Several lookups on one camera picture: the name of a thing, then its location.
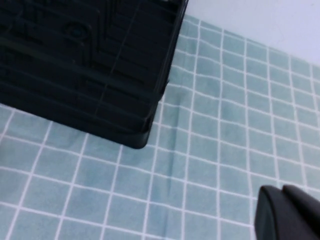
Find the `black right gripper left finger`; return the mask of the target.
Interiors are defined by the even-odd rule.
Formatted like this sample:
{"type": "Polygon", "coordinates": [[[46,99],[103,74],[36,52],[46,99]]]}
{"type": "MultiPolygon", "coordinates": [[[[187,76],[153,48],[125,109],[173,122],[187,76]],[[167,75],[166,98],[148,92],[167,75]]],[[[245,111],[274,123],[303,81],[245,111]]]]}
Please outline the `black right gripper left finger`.
{"type": "Polygon", "coordinates": [[[307,240],[308,226],[285,194],[264,185],[258,194],[254,220],[258,240],[307,240]]]}

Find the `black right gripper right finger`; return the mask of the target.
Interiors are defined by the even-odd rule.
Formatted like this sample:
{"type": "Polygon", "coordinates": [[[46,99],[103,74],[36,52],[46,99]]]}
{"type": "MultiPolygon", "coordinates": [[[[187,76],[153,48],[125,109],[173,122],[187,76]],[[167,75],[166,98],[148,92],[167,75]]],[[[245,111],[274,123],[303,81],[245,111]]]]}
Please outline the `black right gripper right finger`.
{"type": "Polygon", "coordinates": [[[282,192],[298,211],[303,222],[320,239],[320,201],[294,185],[284,185],[282,192]]]}

